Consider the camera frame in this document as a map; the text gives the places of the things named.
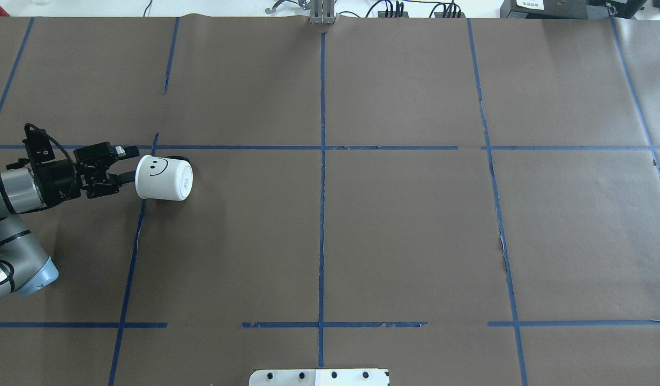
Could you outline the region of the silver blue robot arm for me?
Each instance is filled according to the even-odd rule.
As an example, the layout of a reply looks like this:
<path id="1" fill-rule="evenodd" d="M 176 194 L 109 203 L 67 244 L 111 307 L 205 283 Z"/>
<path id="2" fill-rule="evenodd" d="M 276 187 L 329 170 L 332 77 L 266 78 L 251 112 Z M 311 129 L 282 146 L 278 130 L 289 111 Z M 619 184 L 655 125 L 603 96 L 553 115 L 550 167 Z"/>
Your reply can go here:
<path id="1" fill-rule="evenodd" d="M 139 156 L 135 146 L 104 142 L 56 160 L 53 140 L 25 139 L 24 144 L 28 156 L 0 173 L 0 300 L 12 293 L 30 296 L 59 276 L 22 215 L 79 198 L 83 191 L 88 198 L 118 193 L 134 182 L 134 173 L 110 174 L 110 166 Z"/>

